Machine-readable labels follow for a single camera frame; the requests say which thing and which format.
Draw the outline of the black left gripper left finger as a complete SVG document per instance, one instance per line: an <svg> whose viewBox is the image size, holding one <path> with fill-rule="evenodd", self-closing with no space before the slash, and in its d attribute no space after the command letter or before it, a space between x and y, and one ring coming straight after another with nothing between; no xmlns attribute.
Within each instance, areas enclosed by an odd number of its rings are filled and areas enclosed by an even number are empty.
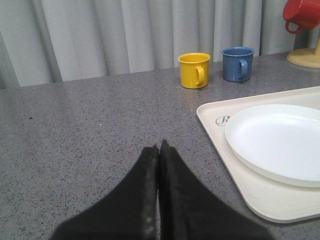
<svg viewBox="0 0 320 240"><path fill-rule="evenodd" d="M58 226L52 240L155 240L156 146L143 148L125 178L92 207Z"/></svg>

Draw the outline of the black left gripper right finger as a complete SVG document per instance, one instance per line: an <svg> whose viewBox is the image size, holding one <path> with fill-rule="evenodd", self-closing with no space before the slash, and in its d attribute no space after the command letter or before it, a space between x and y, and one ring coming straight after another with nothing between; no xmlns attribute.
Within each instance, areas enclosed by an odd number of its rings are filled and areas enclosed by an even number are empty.
<svg viewBox="0 0 320 240"><path fill-rule="evenodd" d="M177 150L162 141L159 153L160 238L162 240L271 240L262 225L211 193Z"/></svg>

